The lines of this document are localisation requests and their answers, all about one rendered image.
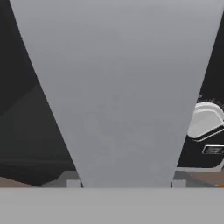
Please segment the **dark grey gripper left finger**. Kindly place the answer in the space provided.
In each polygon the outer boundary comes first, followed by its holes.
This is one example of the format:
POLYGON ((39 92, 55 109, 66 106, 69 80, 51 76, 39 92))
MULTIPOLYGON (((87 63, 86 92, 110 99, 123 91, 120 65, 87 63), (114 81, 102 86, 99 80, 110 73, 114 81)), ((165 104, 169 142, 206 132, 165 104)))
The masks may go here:
POLYGON ((81 179, 77 171, 64 171, 57 179, 43 184, 42 187, 80 188, 81 179))

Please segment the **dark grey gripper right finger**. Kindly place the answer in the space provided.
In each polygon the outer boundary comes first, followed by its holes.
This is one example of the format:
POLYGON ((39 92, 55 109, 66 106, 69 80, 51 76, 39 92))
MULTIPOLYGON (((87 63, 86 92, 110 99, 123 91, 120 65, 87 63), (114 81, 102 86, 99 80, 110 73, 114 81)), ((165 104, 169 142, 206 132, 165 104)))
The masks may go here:
POLYGON ((185 171, 176 171, 173 176, 173 180, 171 182, 171 186, 174 188, 207 188, 210 187, 209 184, 197 180, 196 178, 193 178, 191 175, 189 175, 185 171))

